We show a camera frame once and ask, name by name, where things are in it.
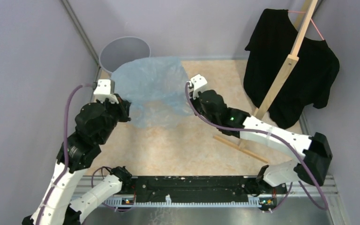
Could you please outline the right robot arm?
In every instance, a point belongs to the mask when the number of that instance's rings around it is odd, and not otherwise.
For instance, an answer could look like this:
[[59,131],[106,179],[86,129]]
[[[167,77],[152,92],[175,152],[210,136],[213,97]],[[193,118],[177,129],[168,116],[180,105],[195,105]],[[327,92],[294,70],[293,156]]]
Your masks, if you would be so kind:
[[248,112],[228,107],[214,90],[199,92],[187,100],[196,116],[227,136],[263,144],[291,157],[290,161],[263,166],[256,178],[256,187],[269,193],[288,182],[303,181],[309,185],[324,185],[333,155],[327,137],[297,134],[265,123]]

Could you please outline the light blue plastic trash bag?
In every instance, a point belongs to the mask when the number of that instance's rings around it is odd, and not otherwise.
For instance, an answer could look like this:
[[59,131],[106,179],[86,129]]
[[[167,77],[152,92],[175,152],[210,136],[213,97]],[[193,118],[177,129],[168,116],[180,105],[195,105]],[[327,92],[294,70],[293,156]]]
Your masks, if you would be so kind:
[[131,103],[130,124],[171,128],[193,115],[185,94],[188,75],[177,57],[150,57],[121,65],[110,75],[115,92]]

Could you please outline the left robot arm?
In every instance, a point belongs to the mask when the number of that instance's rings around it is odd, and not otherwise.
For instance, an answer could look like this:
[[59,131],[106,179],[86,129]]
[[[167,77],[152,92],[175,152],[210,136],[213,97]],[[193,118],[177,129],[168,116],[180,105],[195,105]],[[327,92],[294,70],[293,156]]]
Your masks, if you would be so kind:
[[74,133],[64,136],[43,200],[32,215],[23,219],[23,225],[81,225],[106,199],[130,191],[131,173],[117,166],[109,169],[103,181],[90,191],[72,199],[79,181],[101,153],[100,146],[107,142],[119,122],[131,121],[131,103],[118,94],[115,97],[115,102],[106,98],[82,107],[75,117]]

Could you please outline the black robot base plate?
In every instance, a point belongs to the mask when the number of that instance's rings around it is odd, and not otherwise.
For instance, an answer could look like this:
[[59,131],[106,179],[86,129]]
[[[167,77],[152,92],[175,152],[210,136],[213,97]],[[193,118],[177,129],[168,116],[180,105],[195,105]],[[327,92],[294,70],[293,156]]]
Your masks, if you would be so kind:
[[285,194],[286,185],[269,187],[254,176],[138,176],[117,196],[135,197],[136,203],[246,203],[252,197]]

